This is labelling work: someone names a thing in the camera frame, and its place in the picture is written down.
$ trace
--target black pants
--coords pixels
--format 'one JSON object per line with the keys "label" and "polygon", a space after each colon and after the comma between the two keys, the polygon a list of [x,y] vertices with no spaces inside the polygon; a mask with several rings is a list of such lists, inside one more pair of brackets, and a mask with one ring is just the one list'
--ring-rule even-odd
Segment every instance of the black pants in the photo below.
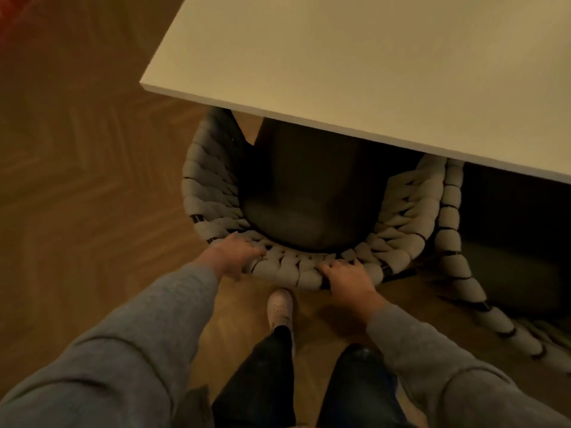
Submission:
{"label": "black pants", "polygon": [[[296,425],[291,347],[288,328],[279,326],[253,348],[212,404],[216,428]],[[381,355],[351,344],[335,364],[317,426],[410,427],[395,390]]]}

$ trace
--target gray sweatshirt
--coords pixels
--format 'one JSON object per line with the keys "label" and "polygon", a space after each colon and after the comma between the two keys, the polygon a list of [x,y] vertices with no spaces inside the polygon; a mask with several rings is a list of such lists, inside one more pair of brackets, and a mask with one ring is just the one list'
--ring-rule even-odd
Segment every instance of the gray sweatshirt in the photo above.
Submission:
{"label": "gray sweatshirt", "polygon": [[[214,273],[194,264],[158,279],[13,388],[0,403],[0,426],[170,426],[217,290]],[[571,428],[501,371],[394,305],[379,310],[367,332],[432,427]],[[204,405],[188,408],[189,426],[211,424],[207,413]]]}

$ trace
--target white tabletop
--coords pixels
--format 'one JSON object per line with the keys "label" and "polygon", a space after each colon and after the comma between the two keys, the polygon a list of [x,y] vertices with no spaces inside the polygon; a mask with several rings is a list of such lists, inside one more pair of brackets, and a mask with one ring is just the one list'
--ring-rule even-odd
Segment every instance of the white tabletop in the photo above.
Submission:
{"label": "white tabletop", "polygon": [[186,0],[141,83],[571,183],[571,0]]}

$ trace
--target shoe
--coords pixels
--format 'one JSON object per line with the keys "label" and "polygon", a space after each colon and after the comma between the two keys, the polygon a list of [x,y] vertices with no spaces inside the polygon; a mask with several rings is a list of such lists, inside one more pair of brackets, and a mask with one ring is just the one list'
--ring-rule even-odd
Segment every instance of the shoe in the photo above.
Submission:
{"label": "shoe", "polygon": [[274,291],[268,299],[268,321],[269,328],[273,332],[278,326],[286,326],[291,333],[291,353],[295,355],[294,340],[294,298],[286,289]]}

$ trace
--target wooden floor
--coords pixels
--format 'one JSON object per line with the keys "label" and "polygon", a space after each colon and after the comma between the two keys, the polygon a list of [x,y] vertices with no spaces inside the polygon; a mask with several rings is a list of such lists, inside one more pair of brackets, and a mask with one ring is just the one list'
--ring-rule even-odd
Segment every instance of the wooden floor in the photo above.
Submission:
{"label": "wooden floor", "polygon": [[[0,395],[204,249],[181,167],[206,108],[138,84],[182,0],[39,0],[0,40]],[[250,139],[259,119],[239,114]],[[192,365],[216,396],[267,332],[271,287],[224,281]],[[571,380],[515,352],[419,278],[382,292],[571,416]],[[296,411],[314,423],[343,347],[366,341],[324,293],[298,295]]]}

